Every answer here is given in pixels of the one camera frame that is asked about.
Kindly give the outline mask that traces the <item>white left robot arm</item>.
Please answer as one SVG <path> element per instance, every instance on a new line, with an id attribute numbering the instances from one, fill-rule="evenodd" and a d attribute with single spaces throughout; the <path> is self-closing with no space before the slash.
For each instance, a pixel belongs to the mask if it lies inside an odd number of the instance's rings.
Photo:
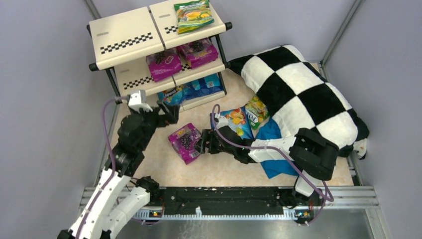
<path id="1" fill-rule="evenodd" d="M 156 107 L 132 110 L 122 119 L 118 143 L 109 151 L 94 193 L 72 226 L 59 232 L 59 239 L 114 239 L 138 210 L 157 200 L 159 184 L 145 176 L 123 201 L 116 202 L 143 161 L 156 129 L 177 123 L 179 111 L 179 105 L 158 101 Z"/>

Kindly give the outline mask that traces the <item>green Fox's candy bag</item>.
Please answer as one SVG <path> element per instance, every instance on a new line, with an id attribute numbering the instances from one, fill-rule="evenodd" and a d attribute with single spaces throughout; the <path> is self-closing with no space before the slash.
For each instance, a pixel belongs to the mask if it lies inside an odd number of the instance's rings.
<path id="1" fill-rule="evenodd" d="M 267 107 L 257 96 L 253 96 L 244 108 L 252 129 L 257 129 L 269 117 Z"/>

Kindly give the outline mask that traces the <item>green yellow candy bag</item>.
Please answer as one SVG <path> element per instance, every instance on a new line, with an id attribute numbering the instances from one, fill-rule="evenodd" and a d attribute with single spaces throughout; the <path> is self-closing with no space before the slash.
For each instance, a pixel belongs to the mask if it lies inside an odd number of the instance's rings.
<path id="1" fill-rule="evenodd" d="M 214 23 L 208 0 L 173 4 L 178 23 L 178 34 L 192 32 Z"/>

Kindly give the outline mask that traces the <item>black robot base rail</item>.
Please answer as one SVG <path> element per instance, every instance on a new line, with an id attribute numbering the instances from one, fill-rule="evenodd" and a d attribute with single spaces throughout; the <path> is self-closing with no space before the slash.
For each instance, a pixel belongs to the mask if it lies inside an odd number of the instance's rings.
<path id="1" fill-rule="evenodd" d="M 291 187 L 166 187 L 148 203 L 164 209 L 166 216 L 193 215 L 196 208 L 206 216 L 281 215 L 321 204 L 318 193 L 306 197 Z"/>

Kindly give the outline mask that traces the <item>purple grape candy bag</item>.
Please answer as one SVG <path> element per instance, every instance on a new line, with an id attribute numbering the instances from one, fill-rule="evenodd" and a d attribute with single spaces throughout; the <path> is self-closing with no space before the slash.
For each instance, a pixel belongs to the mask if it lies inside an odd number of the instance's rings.
<path id="1" fill-rule="evenodd" d="M 146 63 L 154 82 L 167 79 L 182 70 L 182 62 L 176 48 L 148 55 Z"/>
<path id="2" fill-rule="evenodd" d="M 210 63 L 218 58 L 218 51 L 209 38 L 177 46 L 178 53 L 191 69 Z"/>
<path id="3" fill-rule="evenodd" d="M 201 133 L 192 123 L 186 124 L 168 136 L 172 148 L 186 165 L 196 160 L 201 154 L 195 148 L 200 139 Z"/>

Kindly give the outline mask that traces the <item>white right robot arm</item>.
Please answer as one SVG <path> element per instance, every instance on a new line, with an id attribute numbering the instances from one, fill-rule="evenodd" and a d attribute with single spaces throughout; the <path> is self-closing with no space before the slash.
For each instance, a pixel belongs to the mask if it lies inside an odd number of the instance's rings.
<path id="1" fill-rule="evenodd" d="M 194 148 L 201 154 L 228 153 L 243 164 L 287 162 L 298 173 L 294 191 L 305 197 L 310 197 L 319 183 L 332 179 L 339 151 L 336 144 L 307 128 L 285 138 L 247 139 L 228 126 L 204 129 Z"/>

